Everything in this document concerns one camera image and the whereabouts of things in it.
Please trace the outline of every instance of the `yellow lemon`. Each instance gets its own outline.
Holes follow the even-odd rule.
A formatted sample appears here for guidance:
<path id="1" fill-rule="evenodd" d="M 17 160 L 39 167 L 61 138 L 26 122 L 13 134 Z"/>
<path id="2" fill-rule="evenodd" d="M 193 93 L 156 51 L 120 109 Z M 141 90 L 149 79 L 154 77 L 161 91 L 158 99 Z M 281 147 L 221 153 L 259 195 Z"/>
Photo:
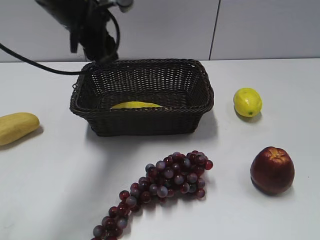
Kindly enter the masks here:
<path id="1" fill-rule="evenodd" d="M 244 87 L 236 91 L 233 96 L 234 109 L 244 117 L 254 117 L 262 109 L 262 100 L 256 90 Z"/>
<path id="2" fill-rule="evenodd" d="M 114 105 L 111 109 L 139 109 L 139 108 L 159 108 L 162 107 L 155 103 L 143 101 L 127 101 Z"/>

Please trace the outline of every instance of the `white wall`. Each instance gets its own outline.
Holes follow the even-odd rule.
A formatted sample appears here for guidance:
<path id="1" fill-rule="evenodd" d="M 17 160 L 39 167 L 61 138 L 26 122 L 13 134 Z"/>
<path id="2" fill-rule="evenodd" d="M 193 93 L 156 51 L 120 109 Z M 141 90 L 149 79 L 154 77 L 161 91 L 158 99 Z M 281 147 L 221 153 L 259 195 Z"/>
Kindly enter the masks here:
<path id="1" fill-rule="evenodd" d="M 320 57 L 320 0 L 222 0 L 212 60 Z"/>
<path id="2" fill-rule="evenodd" d="M 218 3 L 135 0 L 128 13 L 113 8 L 120 58 L 208 60 Z M 1 0 L 0 33 L 0 43 L 36 61 L 85 61 L 81 48 L 70 53 L 68 31 L 34 0 Z M 268 58 L 320 58 L 320 0 L 221 0 L 210 59 Z M 0 62 L 11 61 L 0 51 Z"/>
<path id="3" fill-rule="evenodd" d="M 135 0 L 121 13 L 122 59 L 208 60 L 219 0 Z M 69 50 L 69 33 L 34 0 L 1 0 L 0 43 L 36 61 L 84 61 Z M 0 51 L 0 62 L 16 61 Z"/>
<path id="4" fill-rule="evenodd" d="M 84 61 L 70 53 L 69 34 L 34 0 L 0 0 L 0 43 L 36 61 Z M 17 60 L 0 50 L 0 62 Z"/>

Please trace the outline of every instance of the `red apple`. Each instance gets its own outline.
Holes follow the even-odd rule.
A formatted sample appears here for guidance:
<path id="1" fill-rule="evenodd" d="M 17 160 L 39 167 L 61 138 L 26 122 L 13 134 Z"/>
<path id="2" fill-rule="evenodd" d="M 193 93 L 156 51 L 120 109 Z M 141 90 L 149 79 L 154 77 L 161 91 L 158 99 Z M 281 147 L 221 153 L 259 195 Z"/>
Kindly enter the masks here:
<path id="1" fill-rule="evenodd" d="M 287 191 L 295 177 L 295 167 L 288 153 L 266 147 L 254 158 L 250 168 L 252 183 L 262 192 L 276 195 Z"/>

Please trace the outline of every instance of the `white tabletop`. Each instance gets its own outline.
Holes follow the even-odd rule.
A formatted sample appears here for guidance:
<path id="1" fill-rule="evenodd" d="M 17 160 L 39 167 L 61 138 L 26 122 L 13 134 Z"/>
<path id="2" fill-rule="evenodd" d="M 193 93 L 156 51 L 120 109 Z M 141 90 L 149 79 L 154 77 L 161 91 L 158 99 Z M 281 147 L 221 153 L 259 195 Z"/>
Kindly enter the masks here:
<path id="1" fill-rule="evenodd" d="M 85 63 L 46 63 L 79 70 Z M 0 116 L 30 112 L 43 130 L 0 148 L 0 239 L 90 240 L 118 194 L 173 152 L 204 152 L 206 199 L 169 201 L 132 218 L 121 239 L 315 240 L 320 238 L 320 59 L 203 61 L 213 110 L 193 134 L 96 136 L 69 110 L 76 76 L 24 63 L 0 64 Z M 256 89 L 262 116 L 245 122 L 233 95 Z M 269 197 L 250 180 L 267 146 L 285 149 L 293 186 Z"/>

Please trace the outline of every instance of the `dark brown wicker basket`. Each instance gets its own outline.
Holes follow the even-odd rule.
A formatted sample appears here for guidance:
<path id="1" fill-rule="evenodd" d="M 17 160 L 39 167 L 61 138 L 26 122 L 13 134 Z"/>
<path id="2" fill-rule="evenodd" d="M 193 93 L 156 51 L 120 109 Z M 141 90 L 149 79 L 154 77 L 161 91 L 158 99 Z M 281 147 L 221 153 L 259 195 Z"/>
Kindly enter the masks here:
<path id="1" fill-rule="evenodd" d="M 70 110 L 101 137 L 192 133 L 214 106 L 208 74 L 192 59 L 119 60 L 87 64 L 73 86 Z M 163 107 L 111 109 L 129 101 Z"/>

